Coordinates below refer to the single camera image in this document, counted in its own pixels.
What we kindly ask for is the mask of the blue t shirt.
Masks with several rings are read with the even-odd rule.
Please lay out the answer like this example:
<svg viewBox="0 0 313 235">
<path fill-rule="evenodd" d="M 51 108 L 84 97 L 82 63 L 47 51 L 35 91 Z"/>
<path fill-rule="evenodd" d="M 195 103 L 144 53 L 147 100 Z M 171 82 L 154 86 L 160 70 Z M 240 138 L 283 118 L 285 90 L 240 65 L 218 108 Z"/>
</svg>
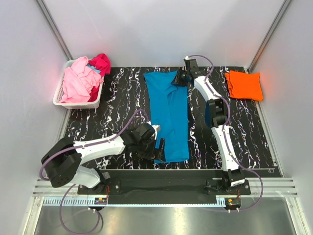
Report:
<svg viewBox="0 0 313 235">
<path fill-rule="evenodd" d="M 176 71 L 144 74 L 151 123 L 160 125 L 156 147 L 160 146 L 162 139 L 165 140 L 164 163 L 184 162 L 189 159 L 188 88 L 172 84 L 176 75 Z"/>
</svg>

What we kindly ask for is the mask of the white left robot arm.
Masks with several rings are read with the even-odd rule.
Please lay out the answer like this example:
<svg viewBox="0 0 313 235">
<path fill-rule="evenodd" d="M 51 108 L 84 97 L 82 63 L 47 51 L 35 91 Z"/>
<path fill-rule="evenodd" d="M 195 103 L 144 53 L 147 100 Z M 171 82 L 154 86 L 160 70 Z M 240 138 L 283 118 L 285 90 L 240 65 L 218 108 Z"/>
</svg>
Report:
<svg viewBox="0 0 313 235">
<path fill-rule="evenodd" d="M 52 187 L 82 185 L 96 194 L 105 190 L 105 177 L 85 163 L 104 156 L 135 153 L 147 160 L 165 161 L 165 139 L 159 139 L 160 125 L 145 122 L 135 129 L 123 128 L 118 134 L 92 141 L 59 140 L 41 159 L 40 178 Z"/>
</svg>

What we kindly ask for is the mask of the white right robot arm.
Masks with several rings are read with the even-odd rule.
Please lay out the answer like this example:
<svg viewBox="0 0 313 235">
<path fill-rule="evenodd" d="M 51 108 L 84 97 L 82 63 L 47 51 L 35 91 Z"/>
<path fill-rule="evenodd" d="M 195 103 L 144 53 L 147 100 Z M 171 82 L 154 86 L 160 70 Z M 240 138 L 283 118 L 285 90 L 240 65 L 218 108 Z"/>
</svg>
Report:
<svg viewBox="0 0 313 235">
<path fill-rule="evenodd" d="M 239 194 L 244 186 L 245 176 L 238 164 L 229 133 L 230 105 L 209 82 L 209 74 L 205 74 L 198 67 L 197 55 L 185 57 L 185 66 L 179 68 L 172 84 L 179 87 L 192 85 L 206 101 L 205 123 L 211 129 L 221 155 L 222 179 L 215 191 L 223 190 L 228 194 Z"/>
</svg>

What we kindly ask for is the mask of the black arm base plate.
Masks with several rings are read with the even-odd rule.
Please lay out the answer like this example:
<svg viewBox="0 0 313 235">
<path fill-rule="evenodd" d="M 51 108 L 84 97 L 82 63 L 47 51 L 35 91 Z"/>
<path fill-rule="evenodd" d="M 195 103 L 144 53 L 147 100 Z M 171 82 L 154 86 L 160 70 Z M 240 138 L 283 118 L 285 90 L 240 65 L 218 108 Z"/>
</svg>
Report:
<svg viewBox="0 0 313 235">
<path fill-rule="evenodd" d="M 79 194 L 108 195 L 109 205 L 167 206 L 215 204 L 216 196 L 251 194 L 249 182 L 227 188 L 221 170 L 102 170 L 95 188 L 80 185 Z"/>
</svg>

